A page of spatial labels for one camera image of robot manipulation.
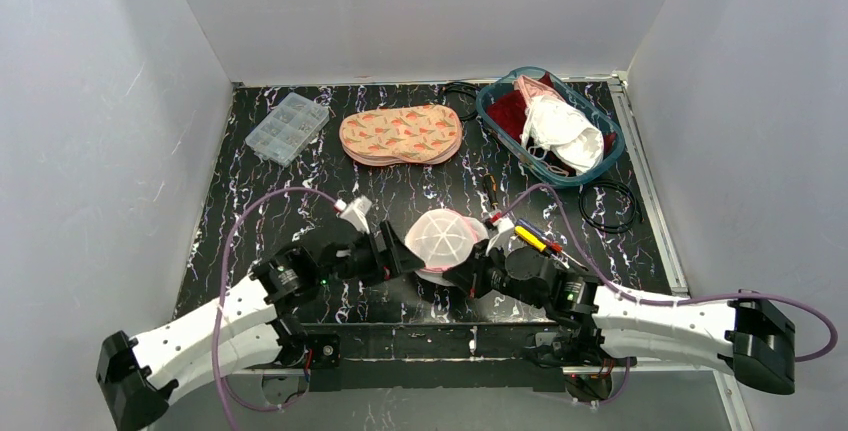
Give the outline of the white round mesh laundry bag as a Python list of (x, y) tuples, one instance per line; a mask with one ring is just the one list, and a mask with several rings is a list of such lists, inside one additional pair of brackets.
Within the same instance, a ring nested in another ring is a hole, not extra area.
[(424, 213), (411, 226), (404, 244), (424, 262), (416, 271), (419, 278), (452, 287), (444, 273), (462, 264), (474, 245), (487, 238), (488, 231), (478, 219), (450, 209), (435, 209)]

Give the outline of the floral mesh laundry bag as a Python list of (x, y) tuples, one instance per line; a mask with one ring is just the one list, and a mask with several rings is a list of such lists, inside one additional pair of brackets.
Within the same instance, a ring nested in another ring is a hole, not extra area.
[(346, 117), (339, 127), (345, 153), (372, 167), (440, 164), (459, 150), (462, 138), (457, 113), (437, 104), (367, 110)]

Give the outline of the white bra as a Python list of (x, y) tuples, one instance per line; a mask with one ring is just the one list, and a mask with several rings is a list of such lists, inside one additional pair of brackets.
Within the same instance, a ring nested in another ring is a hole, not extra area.
[(552, 96), (535, 96), (527, 104), (520, 143), (552, 152), (580, 175), (604, 157), (603, 133), (579, 110)]

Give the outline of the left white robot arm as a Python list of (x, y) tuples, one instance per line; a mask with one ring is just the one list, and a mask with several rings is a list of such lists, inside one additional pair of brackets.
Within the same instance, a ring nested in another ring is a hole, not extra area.
[(282, 247), (221, 296), (159, 328), (104, 339), (96, 381), (117, 429), (144, 430), (194, 389), (242, 369), (278, 364), (308, 378), (338, 365), (338, 337), (309, 335), (296, 309), (333, 278), (373, 286), (424, 263), (389, 222), (369, 229), (368, 199), (335, 207), (338, 223)]

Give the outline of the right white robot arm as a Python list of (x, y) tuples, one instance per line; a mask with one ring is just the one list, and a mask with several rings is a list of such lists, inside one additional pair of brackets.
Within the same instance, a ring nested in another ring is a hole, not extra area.
[(443, 277), (471, 297), (497, 291), (545, 312), (560, 327), (539, 334), (526, 356), (541, 366), (632, 364), (642, 358), (709, 367), (750, 388), (795, 390), (795, 326), (752, 293), (685, 304), (628, 288), (611, 289), (594, 273), (568, 267), (533, 246), (517, 250), (526, 275), (509, 274), (510, 258), (483, 240)]

